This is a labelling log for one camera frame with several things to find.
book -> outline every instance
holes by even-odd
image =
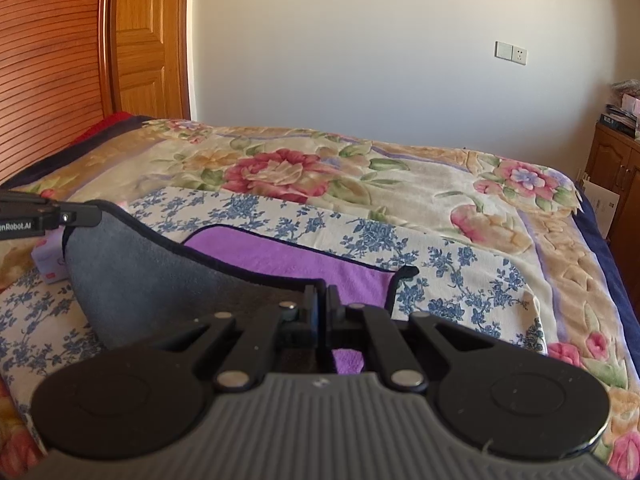
[[[607,109],[605,110],[605,113],[609,117],[612,117],[615,120],[620,121],[621,123],[624,123],[631,128],[636,127],[636,123],[638,121],[636,116],[627,112],[626,110],[623,110],[622,108],[618,108],[617,106],[614,106],[614,105],[607,105]]]
[[[613,117],[608,116],[607,114],[602,114],[600,116],[600,123],[604,124],[605,126],[608,126],[612,130],[616,130],[617,132],[620,132],[621,134],[625,134],[631,137],[632,139],[636,138],[636,130],[634,128],[631,128],[630,126],[627,126],[626,124],[621,123],[619,120],[616,120]]]

box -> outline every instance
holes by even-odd
[[[48,231],[31,251],[31,257],[45,283],[55,283],[68,278],[62,255],[64,227]]]
[[[640,99],[632,97],[629,94],[624,94],[622,96],[622,109],[636,117],[640,117]]]
[[[606,238],[609,234],[609,228],[613,222],[613,217],[616,214],[616,209],[618,208],[620,195],[589,182],[588,180],[583,181],[582,184],[584,186],[584,194],[593,206],[598,231],[600,231],[603,238]]]

wooden furniture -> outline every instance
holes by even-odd
[[[188,118],[186,0],[0,0],[0,182],[114,111]]]
[[[586,173],[620,195],[609,248],[636,314],[640,314],[640,142],[598,124]]]

red flower pattern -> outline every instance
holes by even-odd
[[[303,204],[310,196],[324,195],[329,182],[339,173],[320,162],[317,155],[283,148],[241,158],[225,171],[226,184],[222,187]]]
[[[42,459],[42,452],[36,446],[29,431],[21,426],[16,428],[0,450],[0,471],[7,478],[18,478]]]

pink flower pattern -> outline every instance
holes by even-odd
[[[500,195],[502,193],[502,186],[493,180],[477,180],[474,182],[474,189],[485,195]]]
[[[609,359],[609,348],[607,348],[607,338],[602,332],[591,332],[585,341],[589,352],[598,361]]]
[[[573,366],[580,366],[580,352],[571,343],[549,343],[546,349],[549,357]]]
[[[505,158],[494,169],[494,174],[504,179],[504,185],[511,187],[520,196],[532,198],[539,196],[552,200],[559,186],[556,178],[549,176],[533,164]]]
[[[509,254],[519,254],[531,245],[529,237],[514,229],[506,219],[481,213],[475,205],[459,205],[449,218],[475,244]]]
[[[633,480],[640,472],[640,433],[631,431],[613,444],[609,467],[623,480]]]

